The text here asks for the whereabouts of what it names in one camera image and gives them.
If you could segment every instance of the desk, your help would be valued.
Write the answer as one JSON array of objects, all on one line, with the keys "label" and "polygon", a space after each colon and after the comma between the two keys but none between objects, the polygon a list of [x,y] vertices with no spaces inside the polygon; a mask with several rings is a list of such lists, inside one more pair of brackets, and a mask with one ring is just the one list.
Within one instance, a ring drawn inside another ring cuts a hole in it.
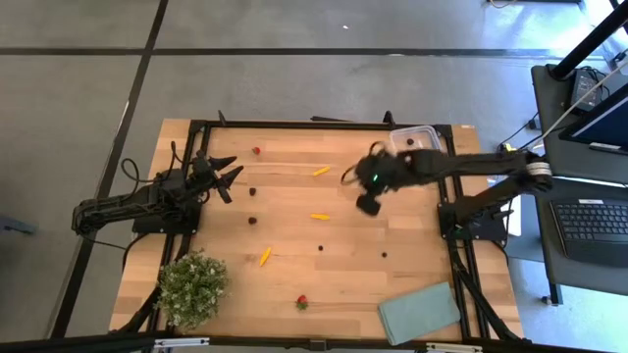
[{"label": "desk", "polygon": [[[608,79],[606,86],[614,92],[627,81],[626,76],[615,75]],[[532,68],[532,82],[541,127],[545,132],[568,108],[565,102],[568,102],[573,83],[569,79],[557,81],[551,78],[545,66]],[[571,114],[560,125],[566,126],[577,120],[578,117]],[[553,132],[544,139],[546,156],[556,176],[628,183],[628,157],[594,151],[588,144],[562,140],[559,135],[559,132]]]},{"label": "desk", "polygon": [[[612,76],[607,86],[611,92],[626,83],[626,76]],[[564,113],[564,102],[570,93],[571,83],[551,78],[546,67],[532,68],[532,81],[535,87],[539,118],[543,131]],[[570,115],[562,124],[571,124],[578,117]],[[555,175],[580,177],[613,182],[628,182],[628,157],[592,151],[587,144],[565,141],[558,133],[545,138],[546,156]],[[564,256],[559,245],[559,235],[555,227],[550,200],[583,198],[616,198],[624,190],[616,187],[555,179],[553,190],[537,197],[537,213],[543,243],[543,253],[548,274],[550,294],[554,304],[560,304],[559,284],[566,284],[592,290],[617,294],[628,294],[628,269],[599,266],[573,261]]]},{"label": "desk", "polygon": [[[188,120],[163,122],[151,175],[168,168],[172,140],[185,146],[189,124]],[[475,128],[454,126],[452,132],[456,153],[479,151]],[[222,300],[219,318],[189,333],[386,339],[377,314],[380,302],[451,281],[438,226],[440,196],[435,183],[384,195],[377,218],[356,209],[356,186],[340,186],[344,170],[363,157],[372,142],[387,141],[388,135],[383,130],[212,128],[209,153],[236,155],[234,166],[243,165],[244,170],[232,186],[232,204],[212,197],[203,207],[191,249],[204,248],[208,255],[227,262],[231,296]],[[261,148],[259,156],[251,153],[253,146]],[[331,167],[328,173],[311,175],[325,166]],[[487,187],[486,178],[480,176],[464,177],[462,184],[469,195]],[[255,196],[248,194],[249,187],[257,188]],[[451,199],[453,187],[447,190]],[[331,219],[312,220],[312,213],[328,214]],[[248,217],[256,217],[257,224],[250,226]],[[130,251],[111,329],[125,324],[154,288],[164,239],[163,234],[148,235]],[[484,294],[509,328],[522,335],[503,254],[490,242],[475,244]],[[260,268],[259,257],[269,246],[272,255]],[[305,312],[294,307],[300,294],[310,301]],[[477,335],[470,296],[467,310]],[[461,337],[459,326],[452,325],[420,338]]]},{"label": "desk", "polygon": [[550,201],[568,197],[624,198],[628,190],[578,181],[554,179],[553,189],[537,197],[537,212],[543,240],[548,280],[592,290],[628,295],[628,268],[614,268],[571,260],[564,256]]}]

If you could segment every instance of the toy strawberry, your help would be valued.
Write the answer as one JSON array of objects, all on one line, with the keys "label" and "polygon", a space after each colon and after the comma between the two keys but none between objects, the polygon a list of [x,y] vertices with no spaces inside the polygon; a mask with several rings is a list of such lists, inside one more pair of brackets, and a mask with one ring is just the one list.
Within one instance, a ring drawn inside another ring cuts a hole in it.
[{"label": "toy strawberry", "polygon": [[307,309],[307,298],[305,297],[305,295],[301,295],[296,299],[296,308],[298,310],[305,310]]}]

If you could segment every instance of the cable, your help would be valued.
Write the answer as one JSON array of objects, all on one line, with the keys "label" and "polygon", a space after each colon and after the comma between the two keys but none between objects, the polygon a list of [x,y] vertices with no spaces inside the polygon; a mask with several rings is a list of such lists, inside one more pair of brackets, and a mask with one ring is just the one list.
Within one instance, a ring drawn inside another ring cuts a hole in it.
[{"label": "cable", "polygon": [[[559,132],[559,131],[562,131],[562,130],[564,130],[564,129],[566,129],[566,128],[568,128],[568,127],[570,127],[570,126],[572,126],[572,125],[574,125],[574,124],[576,124],[576,123],[578,123],[578,122],[570,123],[570,124],[567,124],[566,126],[557,127],[557,128],[555,128],[552,132]],[[522,150],[522,149],[524,149],[524,148],[528,147],[528,146],[529,146],[532,142],[535,142],[536,140],[538,140],[538,139],[539,139],[539,137],[541,137],[541,136],[539,135],[539,136],[537,136],[537,137],[534,137],[534,138],[533,138],[533,139],[531,139],[530,141],[526,142],[523,146],[519,147],[519,149],[520,149],[520,150]]]},{"label": "cable", "polygon": [[209,201],[209,191],[205,191],[205,199],[203,199],[200,203],[204,205],[207,201]]},{"label": "cable", "polygon": [[591,87],[591,89],[589,89],[589,91],[587,93],[585,93],[582,97],[580,97],[580,99],[578,99],[576,101],[576,103],[574,103],[571,107],[569,107],[569,109],[567,109],[562,114],[562,116],[560,116],[560,118],[558,118],[558,120],[548,128],[548,130],[545,133],[543,133],[538,138],[534,139],[533,142],[536,142],[538,139],[544,139],[544,138],[548,137],[548,135],[551,133],[551,131],[554,130],[558,126],[558,124],[560,124],[560,122],[562,122],[562,120],[565,119],[569,115],[569,113],[571,113],[572,110],[574,110],[574,108],[576,108],[580,103],[582,103],[582,101],[585,100],[585,98],[587,98],[587,96],[589,96],[592,92],[594,92],[596,89],[598,89],[598,87],[603,85],[603,83],[606,82],[607,79],[609,79],[613,75],[617,74],[617,72],[619,72],[621,69],[623,69],[623,67],[625,67],[626,65],[628,65],[628,61],[623,63],[621,66],[618,66],[617,69],[615,69],[612,72],[610,72],[610,74],[608,74],[608,76],[604,77],[603,79],[600,80],[600,82],[598,82],[596,85]]},{"label": "cable", "polygon": [[[606,77],[606,74],[601,72],[600,70],[596,69],[596,68],[592,68],[590,66],[584,66],[582,68],[580,68],[581,70],[584,70],[587,72],[587,74],[589,74],[589,77],[594,80],[596,83],[600,82],[600,79],[598,78],[598,75],[602,76],[602,77]],[[602,92],[602,96],[604,95],[604,90],[606,90],[606,98],[608,98],[610,96],[610,89],[608,89],[608,87],[606,87],[605,85],[601,85],[600,86],[600,91]]]},{"label": "cable", "polygon": [[173,150],[173,156],[175,156],[175,159],[180,163],[183,163],[182,159],[177,155],[177,144],[175,144],[175,141],[170,141],[170,148]]},{"label": "cable", "polygon": [[146,235],[148,235],[148,233],[138,234],[137,237],[131,243],[129,243],[129,245],[125,248],[125,255],[123,255],[122,257],[122,271],[125,270],[125,266],[127,265],[127,256],[129,256],[129,251],[141,238],[143,238]]},{"label": "cable", "polygon": [[[175,159],[178,160],[179,162],[183,163],[183,161],[177,155],[177,144],[175,143],[175,141],[170,141],[170,148],[173,151],[173,155],[172,155],[172,158],[170,159],[170,167],[168,168],[168,172],[166,173],[166,176],[164,177],[164,180],[168,180],[168,178],[170,177],[170,173],[172,172],[173,166],[175,164]],[[131,163],[131,166],[133,167],[133,171],[135,172],[135,176],[132,176],[131,174],[129,174],[129,172],[127,171],[127,168],[125,168],[125,163],[126,162]],[[124,199],[120,200],[120,202],[127,201],[133,195],[135,195],[135,192],[137,191],[137,187],[139,186],[139,184],[141,182],[146,182],[147,183],[147,182],[154,182],[155,181],[155,178],[152,179],[152,180],[140,179],[139,178],[139,168],[137,167],[137,163],[133,159],[131,159],[131,158],[123,159],[122,162],[120,162],[120,169],[122,169],[122,172],[125,174],[125,176],[127,176],[129,179],[135,181],[135,185],[133,186],[133,190],[129,193],[129,195],[127,197],[125,197]]]},{"label": "cable", "polygon": [[503,9],[504,7],[508,7],[508,6],[516,3],[518,0],[510,0],[507,4],[501,5],[501,6],[496,5],[494,0],[489,0],[489,1],[491,1],[491,6],[493,6],[494,8],[496,8],[496,9]]},{"label": "cable", "polygon": [[510,232],[510,212],[512,211],[512,200],[510,199],[510,201],[508,201],[508,214],[506,215],[506,240],[503,241],[503,246],[501,244],[499,244],[496,240],[493,240],[493,244],[503,253],[503,256],[506,257],[506,265],[510,265],[509,264],[509,259],[508,259],[508,254],[506,254],[506,251],[504,250],[504,248],[508,245],[508,233]]},{"label": "cable", "polygon": [[342,184],[342,185],[349,185],[349,184],[353,184],[354,182],[356,182],[356,181],[358,180],[358,178],[357,178],[357,177],[355,177],[355,178],[353,178],[353,179],[351,179],[351,180],[349,180],[349,181],[344,180],[344,178],[346,177],[346,175],[347,175],[349,172],[354,171],[354,170],[355,170],[355,166],[351,166],[351,167],[349,167],[346,171],[344,171],[344,173],[342,173],[342,176],[340,177],[340,184]]},{"label": "cable", "polygon": [[620,62],[620,61],[626,59],[626,52],[628,52],[628,49],[626,49],[626,50],[622,51],[621,53],[615,55],[615,57],[612,58],[612,61]]},{"label": "cable", "polygon": [[126,249],[127,249],[127,248],[122,247],[122,246],[120,246],[120,245],[116,245],[116,244],[111,244],[111,243],[104,242],[104,241],[98,241],[98,240],[90,239],[90,238],[88,238],[88,237],[87,237],[87,236],[85,236],[85,235],[81,235],[81,237],[82,237],[83,239],[87,240],[87,241],[91,241],[91,242],[92,242],[92,243],[94,243],[94,244],[100,244],[100,245],[111,246],[111,247],[114,247],[114,248],[117,248],[117,249],[121,249],[121,250],[126,250]]},{"label": "cable", "polygon": [[539,115],[539,112],[537,112],[537,114],[534,115],[534,117],[532,117],[532,119],[530,119],[529,121],[526,122],[526,124],[524,124],[522,127],[520,127],[518,130],[516,130],[513,134],[511,134],[508,138],[506,138],[504,141],[500,142],[499,145],[497,146],[497,149],[499,149],[499,147],[506,143],[509,139],[511,139],[512,137],[514,137],[517,133],[521,132],[521,130],[523,130],[524,128],[526,128],[526,126],[533,121],[537,116]]}]

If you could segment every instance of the black table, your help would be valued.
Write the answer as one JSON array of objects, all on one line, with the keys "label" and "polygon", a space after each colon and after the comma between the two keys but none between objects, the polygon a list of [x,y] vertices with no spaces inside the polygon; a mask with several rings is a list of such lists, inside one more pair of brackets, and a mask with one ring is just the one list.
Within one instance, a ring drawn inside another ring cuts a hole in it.
[{"label": "black table", "polygon": [[[532,82],[537,98],[541,128],[545,132],[568,108],[565,102],[571,94],[571,80],[557,81],[550,77],[545,66],[532,68]],[[628,82],[628,77],[617,74],[604,84],[610,92]],[[578,119],[567,116],[560,126]],[[594,151],[587,144],[565,141],[553,132],[545,138],[546,157],[555,176],[581,177],[628,184],[628,156]]]},{"label": "black table", "polygon": [[[568,102],[572,83],[569,80],[554,80],[549,76],[548,69],[543,66],[532,68],[532,81],[541,126],[545,131],[567,108],[565,102]],[[616,75],[608,80],[606,86],[613,92],[626,81],[628,77]],[[577,119],[576,116],[568,116],[561,126],[573,123]],[[546,157],[555,176],[628,183],[627,156],[592,151],[586,144],[559,139],[558,133],[551,133],[544,140],[544,144]],[[559,178],[555,178],[554,181],[552,191],[536,197],[551,304],[557,305],[562,302],[559,284],[628,295],[628,269],[583,263],[565,257],[550,209],[552,199],[628,198],[628,189]],[[530,247],[538,241],[528,240]]]},{"label": "black table", "polygon": [[[565,257],[551,214],[550,201],[569,197],[626,198],[628,189],[555,178],[553,189],[536,198],[549,283],[628,295],[628,268],[583,263]],[[551,294],[559,296],[559,287],[556,290],[556,293]],[[552,298],[552,303],[559,304],[558,299]]]}]

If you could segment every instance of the black cable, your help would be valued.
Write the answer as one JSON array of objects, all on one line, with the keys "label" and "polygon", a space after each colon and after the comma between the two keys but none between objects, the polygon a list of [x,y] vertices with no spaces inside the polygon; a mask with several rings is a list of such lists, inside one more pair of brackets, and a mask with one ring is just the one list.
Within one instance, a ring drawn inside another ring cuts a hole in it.
[{"label": "black cable", "polygon": [[[173,155],[172,155],[172,158],[170,160],[170,167],[168,168],[168,172],[166,173],[166,176],[164,177],[164,180],[167,180],[170,177],[170,173],[173,170],[173,166],[175,164],[175,160],[183,163],[183,161],[177,155],[177,144],[175,143],[175,141],[170,141],[170,148],[173,151]],[[129,172],[127,171],[127,168],[125,168],[125,163],[126,162],[131,163],[131,166],[133,167],[133,171],[135,172],[135,176],[132,176],[131,174],[129,174]],[[131,193],[129,193],[129,195],[126,198],[120,200],[120,202],[127,201],[133,195],[135,195],[135,192],[137,191],[137,187],[139,186],[139,184],[141,182],[154,182],[155,181],[155,179],[152,179],[152,180],[140,179],[139,178],[139,168],[137,167],[137,163],[133,159],[131,159],[131,158],[123,159],[122,162],[120,162],[120,168],[122,169],[122,172],[125,174],[125,176],[127,176],[129,179],[135,181],[135,185],[133,186],[133,190],[131,191]]]},{"label": "black cable", "polygon": [[173,156],[175,159],[179,161],[179,163],[183,163],[183,160],[177,155],[177,145],[175,144],[175,141],[170,141],[170,148],[173,150]]},{"label": "black cable", "polygon": [[98,240],[90,239],[90,238],[88,238],[88,237],[87,237],[87,236],[85,236],[85,235],[81,235],[81,237],[82,237],[83,239],[87,240],[87,241],[91,241],[91,242],[92,242],[92,243],[94,243],[94,244],[100,244],[100,245],[111,246],[111,247],[114,247],[114,248],[117,248],[117,249],[121,249],[121,250],[126,250],[126,249],[127,249],[127,248],[125,248],[125,247],[123,247],[123,246],[120,246],[120,245],[116,245],[116,244],[111,244],[111,243],[104,242],[104,241],[98,241]]},{"label": "black cable", "polygon": [[504,141],[500,142],[499,145],[497,146],[497,149],[499,149],[499,147],[503,144],[506,143],[509,139],[511,139],[512,137],[514,137],[517,133],[521,132],[521,130],[523,130],[524,128],[526,128],[526,126],[533,121],[537,116],[539,115],[539,112],[537,112],[537,114],[535,114],[532,119],[530,119],[529,121],[526,122],[526,124],[524,124],[522,127],[520,127],[518,130],[516,130],[513,134],[511,134],[508,138],[506,138]]},{"label": "black cable", "polygon": [[344,171],[344,173],[342,173],[342,176],[340,177],[340,184],[342,184],[342,185],[349,185],[349,184],[352,184],[352,183],[354,183],[354,182],[356,182],[356,181],[358,180],[358,178],[357,178],[357,177],[355,177],[355,178],[353,178],[353,179],[351,179],[351,180],[349,180],[349,181],[344,180],[344,178],[346,177],[346,175],[347,175],[349,172],[353,171],[353,170],[355,170],[355,166],[351,166],[351,167],[349,167],[346,171]]},{"label": "black cable", "polygon": [[505,256],[506,258],[506,265],[510,265],[509,264],[509,259],[508,259],[508,254],[506,254],[506,251],[504,250],[504,248],[508,245],[508,233],[510,232],[510,212],[512,211],[512,200],[510,199],[510,201],[508,201],[508,214],[506,215],[506,239],[503,241],[503,245],[499,244],[496,240],[493,240],[493,244],[499,248],[499,250],[503,253],[503,256]]},{"label": "black cable", "polygon": [[137,237],[131,243],[129,243],[129,245],[125,248],[125,254],[122,257],[122,271],[124,271],[125,267],[127,266],[127,256],[129,256],[129,251],[141,238],[143,238],[146,235],[148,235],[148,233],[138,234]]},{"label": "black cable", "polygon": [[204,205],[204,204],[206,204],[206,203],[207,203],[207,201],[209,201],[209,191],[206,191],[206,192],[205,192],[205,195],[206,195],[206,196],[205,196],[205,199],[204,199],[203,201],[201,201],[201,202],[200,202],[200,203],[201,203],[201,204],[203,204],[203,205]]},{"label": "black cable", "polygon": [[[582,68],[580,68],[584,71],[587,72],[587,74],[589,74],[589,77],[594,80],[596,83],[600,83],[600,80],[598,79],[598,75],[606,77],[606,74],[601,72],[600,70],[596,69],[596,68],[592,68],[590,66],[584,66]],[[600,91],[602,92],[602,95],[604,94],[604,90],[606,90],[606,98],[608,98],[608,96],[610,96],[610,89],[608,89],[608,87],[606,87],[604,84],[602,84],[600,86]]]},{"label": "black cable", "polygon": [[[561,131],[561,130],[563,130],[563,129],[566,129],[566,128],[570,127],[571,125],[572,125],[572,124],[567,124],[566,126],[557,127],[557,128],[555,128],[555,129],[553,129],[553,130],[551,131],[551,133]],[[519,149],[520,149],[520,150],[522,150],[522,149],[524,149],[524,148],[528,147],[528,146],[530,145],[530,143],[532,143],[532,142],[534,142],[534,141],[538,140],[538,139],[539,139],[539,137],[541,137],[541,136],[542,136],[542,135],[540,134],[540,135],[538,135],[537,137],[535,137],[535,138],[531,139],[530,141],[526,142],[523,146],[519,147]]]},{"label": "black cable", "polygon": [[628,52],[628,49],[626,49],[626,50],[618,53],[617,55],[615,55],[615,57],[612,58],[612,61],[620,62],[620,61],[624,60],[626,58],[626,52]]}]

